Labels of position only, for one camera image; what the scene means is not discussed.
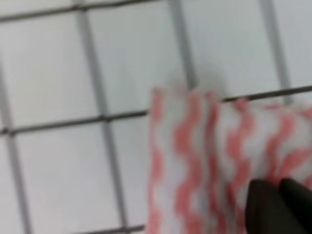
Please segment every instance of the white tile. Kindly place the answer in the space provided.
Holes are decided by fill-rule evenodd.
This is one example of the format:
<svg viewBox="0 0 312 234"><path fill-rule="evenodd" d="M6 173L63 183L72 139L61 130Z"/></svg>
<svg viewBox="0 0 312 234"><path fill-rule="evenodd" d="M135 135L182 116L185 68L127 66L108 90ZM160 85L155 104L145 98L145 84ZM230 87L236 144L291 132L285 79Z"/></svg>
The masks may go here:
<svg viewBox="0 0 312 234"><path fill-rule="evenodd" d="M224 96L279 89L257 0L184 0L200 86Z"/></svg>
<svg viewBox="0 0 312 234"><path fill-rule="evenodd" d="M23 234L6 142L0 138L0 233Z"/></svg>
<svg viewBox="0 0 312 234"><path fill-rule="evenodd" d="M147 118L115 121L112 126L129 224L142 225L147 216Z"/></svg>
<svg viewBox="0 0 312 234"><path fill-rule="evenodd" d="M120 227L99 124L18 136L35 234Z"/></svg>
<svg viewBox="0 0 312 234"><path fill-rule="evenodd" d="M312 85L312 1L274 0L292 87ZM295 96L310 101L311 94Z"/></svg>
<svg viewBox="0 0 312 234"><path fill-rule="evenodd" d="M75 15L1 24L0 49L16 125L97 114Z"/></svg>
<svg viewBox="0 0 312 234"><path fill-rule="evenodd" d="M167 2L90 12L111 113L148 107L150 89L184 80Z"/></svg>

